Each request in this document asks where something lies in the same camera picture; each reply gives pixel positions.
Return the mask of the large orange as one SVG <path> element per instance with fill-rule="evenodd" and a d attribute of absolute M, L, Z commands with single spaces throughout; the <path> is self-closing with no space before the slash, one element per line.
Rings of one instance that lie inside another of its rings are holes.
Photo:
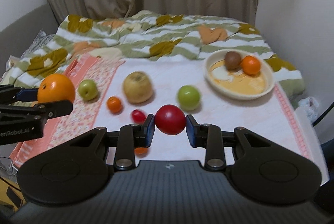
<path fill-rule="evenodd" d="M 75 87 L 72 81 L 62 74 L 51 74 L 40 84 L 37 92 L 38 103 L 51 103 L 68 100 L 75 101 Z"/>

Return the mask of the small green apple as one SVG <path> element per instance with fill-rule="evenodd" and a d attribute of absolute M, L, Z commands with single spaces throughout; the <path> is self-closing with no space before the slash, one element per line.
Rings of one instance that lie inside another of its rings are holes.
<path fill-rule="evenodd" d="M 79 84 L 78 93 L 84 101 L 91 101 L 97 97 L 99 91 L 94 80 L 84 79 Z"/>

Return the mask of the small mandarin orange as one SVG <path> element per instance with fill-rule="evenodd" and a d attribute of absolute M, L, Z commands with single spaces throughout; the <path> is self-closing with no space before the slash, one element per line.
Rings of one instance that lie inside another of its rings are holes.
<path fill-rule="evenodd" d="M 115 97 L 115 96 L 109 97 L 107 102 L 106 102 L 106 105 L 107 105 L 109 111 L 113 114 L 120 113 L 123 109 L 123 105 L 122 105 L 121 100 L 118 97 Z"/>

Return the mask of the small red cherry tomato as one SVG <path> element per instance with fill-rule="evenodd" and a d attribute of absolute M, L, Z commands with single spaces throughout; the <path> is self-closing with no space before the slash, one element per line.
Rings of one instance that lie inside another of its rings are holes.
<path fill-rule="evenodd" d="M 131 112 L 131 118 L 136 124 L 143 124 L 146 120 L 146 114 L 139 109 L 135 109 Z"/>

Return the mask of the large red tomato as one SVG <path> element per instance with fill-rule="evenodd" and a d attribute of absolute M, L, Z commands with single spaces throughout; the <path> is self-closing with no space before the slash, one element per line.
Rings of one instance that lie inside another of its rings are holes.
<path fill-rule="evenodd" d="M 155 125 L 164 134 L 177 135 L 186 127 L 186 117 L 177 106 L 164 105 L 155 114 Z"/>

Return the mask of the grey sofa backrest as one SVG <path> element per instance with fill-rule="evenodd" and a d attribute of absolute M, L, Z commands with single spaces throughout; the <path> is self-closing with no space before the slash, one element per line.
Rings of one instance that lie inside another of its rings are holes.
<path fill-rule="evenodd" d="M 56 33 L 58 22 L 48 4 L 25 14 L 1 32 L 1 75 L 10 56 L 20 57 L 40 30 Z"/>

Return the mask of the grey patterned pillow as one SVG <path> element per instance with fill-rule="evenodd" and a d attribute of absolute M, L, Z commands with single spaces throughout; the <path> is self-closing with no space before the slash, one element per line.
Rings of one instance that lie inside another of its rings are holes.
<path fill-rule="evenodd" d="M 21 58 L 25 58 L 29 54 L 32 54 L 34 51 L 41 49 L 47 43 L 49 43 L 54 36 L 55 36 L 54 34 L 47 35 L 46 32 L 43 29 L 41 29 L 38 32 L 37 36 L 34 38 L 33 43 L 29 46 L 29 48 L 26 51 L 24 51 Z"/>

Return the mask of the white pink floral towel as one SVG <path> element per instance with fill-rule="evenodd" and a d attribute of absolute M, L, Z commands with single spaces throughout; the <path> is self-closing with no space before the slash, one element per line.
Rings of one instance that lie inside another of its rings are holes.
<path fill-rule="evenodd" d="M 58 146 L 95 127 L 110 131 L 119 130 L 131 123 L 135 106 L 125 99 L 122 83 L 134 72 L 146 73 L 152 83 L 152 98 L 140 106 L 140 110 L 154 114 L 166 104 L 177 105 L 177 92 L 184 85 L 193 85 L 201 94 L 199 107 L 193 111 L 198 123 L 219 126 L 233 131 L 238 126 L 249 130 L 294 151 L 317 164 L 322 180 L 329 179 L 327 166 L 314 130 L 308 118 L 294 109 L 280 85 L 275 85 L 267 95 L 251 101 L 231 100 L 215 92 L 203 75 L 202 61 L 172 59 L 148 61 L 146 59 L 109 60 L 88 54 L 73 62 L 67 73 L 75 85 L 84 79 L 96 82 L 99 97 L 89 103 L 77 97 L 74 109 L 68 116 L 47 122 L 42 139 L 18 145 L 11 153 L 15 166 L 21 166 L 29 158 Z M 109 97 L 118 97 L 123 105 L 120 113 L 109 111 Z"/>

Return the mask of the white crumpled plastic bag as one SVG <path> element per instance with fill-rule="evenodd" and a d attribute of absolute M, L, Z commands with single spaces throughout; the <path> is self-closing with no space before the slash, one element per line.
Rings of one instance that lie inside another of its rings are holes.
<path fill-rule="evenodd" d="M 315 122 L 319 115 L 319 103 L 314 97 L 306 97 L 298 101 L 298 107 L 302 108 L 310 122 Z"/>

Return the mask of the yellow brown pear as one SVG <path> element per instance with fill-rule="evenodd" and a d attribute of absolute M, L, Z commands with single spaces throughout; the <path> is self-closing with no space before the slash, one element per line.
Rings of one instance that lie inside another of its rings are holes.
<path fill-rule="evenodd" d="M 142 71 L 129 74 L 122 84 L 123 93 L 131 104 L 140 104 L 153 95 L 153 86 L 149 76 Z"/>

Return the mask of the cream oval fruit bowl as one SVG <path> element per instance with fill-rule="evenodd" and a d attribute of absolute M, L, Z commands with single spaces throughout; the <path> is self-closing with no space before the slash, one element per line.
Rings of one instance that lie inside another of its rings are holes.
<path fill-rule="evenodd" d="M 261 63 L 260 73 L 247 75 L 241 68 L 229 71 L 225 67 L 224 57 L 229 51 L 258 58 Z M 275 86 L 273 71 L 270 66 L 255 54 L 234 49 L 223 49 L 210 54 L 203 62 L 203 75 L 209 85 L 217 92 L 236 100 L 254 100 L 270 93 Z"/>

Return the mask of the orange in bowl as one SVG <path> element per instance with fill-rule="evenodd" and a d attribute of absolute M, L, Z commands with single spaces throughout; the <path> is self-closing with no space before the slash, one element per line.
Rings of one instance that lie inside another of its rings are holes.
<path fill-rule="evenodd" d="M 247 75 L 256 75 L 260 73 L 261 63 L 258 58 L 253 56 L 245 56 L 241 62 L 241 68 Z"/>

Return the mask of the large green apple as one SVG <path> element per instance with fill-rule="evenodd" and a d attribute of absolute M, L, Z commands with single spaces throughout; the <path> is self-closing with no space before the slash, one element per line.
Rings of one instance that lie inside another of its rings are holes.
<path fill-rule="evenodd" d="M 181 109 L 185 111 L 193 111 L 200 104 L 201 94 L 196 87 L 192 85 L 184 85 L 178 90 L 177 100 Z"/>

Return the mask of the brown kiwi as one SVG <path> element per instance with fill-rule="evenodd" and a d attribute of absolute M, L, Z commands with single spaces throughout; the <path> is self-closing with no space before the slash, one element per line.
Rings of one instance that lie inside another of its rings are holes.
<path fill-rule="evenodd" d="M 234 51 L 229 51 L 225 54 L 224 61 L 225 67 L 229 71 L 238 70 L 241 64 L 241 56 L 239 53 Z"/>

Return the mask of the green striped floral duvet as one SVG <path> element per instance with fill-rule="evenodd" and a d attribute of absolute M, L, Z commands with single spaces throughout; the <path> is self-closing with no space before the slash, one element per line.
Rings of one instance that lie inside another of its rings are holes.
<path fill-rule="evenodd" d="M 272 68 L 289 98 L 305 91 L 301 72 L 282 60 L 253 25 L 217 16 L 161 15 L 148 10 L 121 19 L 94 20 L 68 15 L 56 34 L 40 33 L 38 48 L 14 62 L 1 84 L 36 88 L 52 73 L 63 73 L 78 56 L 119 51 L 126 58 L 179 57 L 202 60 L 223 49 L 256 54 Z"/>

